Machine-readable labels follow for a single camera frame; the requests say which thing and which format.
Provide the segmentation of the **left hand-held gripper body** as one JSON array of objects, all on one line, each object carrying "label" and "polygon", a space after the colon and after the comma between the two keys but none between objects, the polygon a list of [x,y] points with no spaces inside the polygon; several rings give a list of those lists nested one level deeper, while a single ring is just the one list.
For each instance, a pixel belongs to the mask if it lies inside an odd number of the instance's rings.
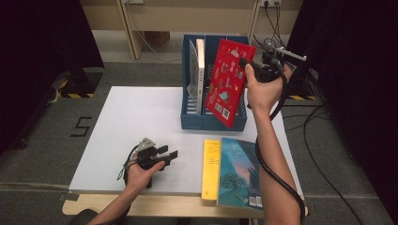
[{"label": "left hand-held gripper body", "polygon": [[137,162],[139,166],[148,170],[161,161],[155,143],[148,138],[143,138],[137,146]]}]

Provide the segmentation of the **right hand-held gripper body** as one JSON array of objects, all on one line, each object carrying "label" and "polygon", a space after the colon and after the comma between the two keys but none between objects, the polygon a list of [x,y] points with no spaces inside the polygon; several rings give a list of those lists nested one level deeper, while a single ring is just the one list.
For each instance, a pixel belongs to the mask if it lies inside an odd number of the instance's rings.
[{"label": "right hand-held gripper body", "polygon": [[257,81],[269,83],[283,75],[283,67],[288,66],[291,71],[296,69],[296,65],[286,61],[286,56],[305,62],[306,56],[300,56],[288,51],[285,47],[266,46],[262,53],[262,65],[253,64],[253,69]]}]

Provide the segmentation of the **red book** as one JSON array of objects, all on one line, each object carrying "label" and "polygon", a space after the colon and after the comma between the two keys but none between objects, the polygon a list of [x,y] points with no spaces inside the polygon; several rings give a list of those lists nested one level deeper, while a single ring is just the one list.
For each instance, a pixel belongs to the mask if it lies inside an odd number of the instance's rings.
[{"label": "red book", "polygon": [[252,61],[254,46],[221,39],[209,82],[206,108],[228,128],[235,123],[238,105],[243,93],[245,65],[241,59]]}]

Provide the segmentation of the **yellow book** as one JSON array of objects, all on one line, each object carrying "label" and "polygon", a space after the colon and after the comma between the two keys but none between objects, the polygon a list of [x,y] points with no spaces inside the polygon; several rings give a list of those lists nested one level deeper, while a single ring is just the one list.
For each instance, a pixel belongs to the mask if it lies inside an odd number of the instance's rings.
[{"label": "yellow book", "polygon": [[216,201],[220,175],[221,142],[219,140],[204,141],[202,194],[203,200]]}]

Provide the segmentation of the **blue plastic file rack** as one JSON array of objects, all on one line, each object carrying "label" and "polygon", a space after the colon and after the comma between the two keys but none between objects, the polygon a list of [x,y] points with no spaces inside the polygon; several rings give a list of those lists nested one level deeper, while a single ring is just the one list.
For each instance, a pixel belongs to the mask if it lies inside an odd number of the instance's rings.
[{"label": "blue plastic file rack", "polygon": [[[204,96],[202,105],[202,114],[197,115],[194,111],[193,103],[188,93],[187,87],[190,84],[190,41],[197,38],[205,40],[205,78],[204,78]],[[245,128],[247,114],[246,103],[244,100],[244,89],[241,100],[238,105],[235,123],[232,127],[225,126],[218,118],[216,118],[205,106],[207,98],[207,90],[211,79],[214,62],[219,48],[220,40],[228,39],[235,42],[249,44],[246,37],[238,36],[201,36],[201,35],[186,35],[182,42],[182,76],[183,76],[183,98],[181,107],[181,126],[184,129],[198,129],[198,130],[226,130],[226,131],[242,131]]]}]

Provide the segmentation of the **white picture-grid book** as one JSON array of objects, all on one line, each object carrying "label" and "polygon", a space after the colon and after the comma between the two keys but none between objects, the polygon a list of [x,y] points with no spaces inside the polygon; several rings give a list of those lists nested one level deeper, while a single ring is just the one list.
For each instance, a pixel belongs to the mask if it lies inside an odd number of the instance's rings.
[{"label": "white picture-grid book", "polygon": [[187,87],[194,111],[202,114],[205,78],[205,40],[197,38],[190,44],[190,84]]}]

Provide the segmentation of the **teal blue book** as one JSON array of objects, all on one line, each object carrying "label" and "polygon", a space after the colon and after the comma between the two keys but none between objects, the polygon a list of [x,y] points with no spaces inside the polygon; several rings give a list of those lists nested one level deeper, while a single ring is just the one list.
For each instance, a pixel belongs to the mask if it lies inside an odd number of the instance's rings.
[{"label": "teal blue book", "polygon": [[263,209],[253,142],[222,138],[217,205]]}]

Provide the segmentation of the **person's left hand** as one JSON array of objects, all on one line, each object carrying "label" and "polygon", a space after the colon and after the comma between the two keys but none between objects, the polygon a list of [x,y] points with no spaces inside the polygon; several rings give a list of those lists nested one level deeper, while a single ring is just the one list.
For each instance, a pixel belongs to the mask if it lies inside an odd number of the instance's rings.
[{"label": "person's left hand", "polygon": [[130,160],[128,163],[128,183],[126,190],[138,191],[143,190],[149,183],[152,176],[165,166],[164,161],[160,161],[150,169],[142,169],[136,160]]}]

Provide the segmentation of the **person's right hand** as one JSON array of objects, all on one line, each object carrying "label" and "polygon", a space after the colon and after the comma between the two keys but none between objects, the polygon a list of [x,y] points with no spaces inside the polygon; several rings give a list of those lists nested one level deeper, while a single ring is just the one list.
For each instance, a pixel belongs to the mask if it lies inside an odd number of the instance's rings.
[{"label": "person's right hand", "polygon": [[245,73],[248,88],[247,99],[253,115],[269,117],[270,110],[282,93],[283,80],[278,78],[272,82],[260,83],[256,80],[253,67],[250,64],[245,66]]}]

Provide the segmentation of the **white board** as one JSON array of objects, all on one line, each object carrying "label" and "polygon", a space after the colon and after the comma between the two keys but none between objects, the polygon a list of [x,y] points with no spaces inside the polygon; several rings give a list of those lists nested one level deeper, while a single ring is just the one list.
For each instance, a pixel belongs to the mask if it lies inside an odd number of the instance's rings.
[{"label": "white board", "polygon": [[204,141],[232,138],[253,143],[257,132],[251,115],[241,132],[183,129],[182,94],[180,87],[112,87],[69,189],[75,193],[121,191],[125,184],[118,175],[130,150],[148,138],[178,152],[164,171],[153,176],[148,192],[199,196]]}]

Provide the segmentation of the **black stand base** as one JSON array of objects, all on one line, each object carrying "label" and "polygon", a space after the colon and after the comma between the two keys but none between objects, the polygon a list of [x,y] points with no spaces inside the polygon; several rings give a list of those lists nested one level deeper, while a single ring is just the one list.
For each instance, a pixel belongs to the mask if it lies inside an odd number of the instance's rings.
[{"label": "black stand base", "polygon": [[68,75],[58,89],[58,96],[62,98],[92,98],[101,77],[101,71],[83,71],[82,75]]},{"label": "black stand base", "polygon": [[309,69],[303,74],[299,74],[297,66],[290,62],[286,62],[292,70],[293,75],[288,83],[287,97],[295,100],[316,100],[314,92],[314,76]]}]

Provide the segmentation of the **light wooden table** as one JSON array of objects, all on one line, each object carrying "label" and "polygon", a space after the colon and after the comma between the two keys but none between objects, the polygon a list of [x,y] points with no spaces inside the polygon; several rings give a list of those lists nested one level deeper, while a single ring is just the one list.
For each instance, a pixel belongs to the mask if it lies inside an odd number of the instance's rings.
[{"label": "light wooden table", "polygon": [[[62,212],[77,215],[85,209],[99,212],[117,197],[116,194],[80,194],[76,201],[65,200]],[[262,218],[263,212],[248,208],[217,206],[199,196],[139,195],[132,203],[131,217],[170,218]]]}]

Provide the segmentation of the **beige wooden desk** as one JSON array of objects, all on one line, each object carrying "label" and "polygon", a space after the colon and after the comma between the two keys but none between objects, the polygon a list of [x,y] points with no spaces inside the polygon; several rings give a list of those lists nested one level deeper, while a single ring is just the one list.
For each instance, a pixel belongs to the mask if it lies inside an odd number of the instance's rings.
[{"label": "beige wooden desk", "polygon": [[270,34],[271,23],[288,35],[303,0],[282,0],[280,7],[260,7],[261,0],[144,0],[127,5],[124,0],[80,0],[93,30],[123,31],[130,58],[141,56],[144,31],[216,33],[251,37]]}]

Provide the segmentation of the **cardboard box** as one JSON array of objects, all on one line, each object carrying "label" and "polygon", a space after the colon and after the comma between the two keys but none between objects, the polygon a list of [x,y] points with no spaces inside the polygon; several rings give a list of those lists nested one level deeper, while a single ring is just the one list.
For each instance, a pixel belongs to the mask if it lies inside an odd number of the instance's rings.
[{"label": "cardboard box", "polygon": [[170,33],[164,31],[145,31],[145,40],[157,47],[160,47],[170,40]]}]

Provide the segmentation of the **black curtain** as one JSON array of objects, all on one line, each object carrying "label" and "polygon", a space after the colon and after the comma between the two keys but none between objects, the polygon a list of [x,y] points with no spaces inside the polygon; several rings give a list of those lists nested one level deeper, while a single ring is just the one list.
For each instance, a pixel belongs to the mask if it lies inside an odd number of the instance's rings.
[{"label": "black curtain", "polygon": [[80,0],[0,0],[0,155],[58,75],[102,65]]},{"label": "black curtain", "polygon": [[398,225],[398,0],[302,0],[287,47]]}]

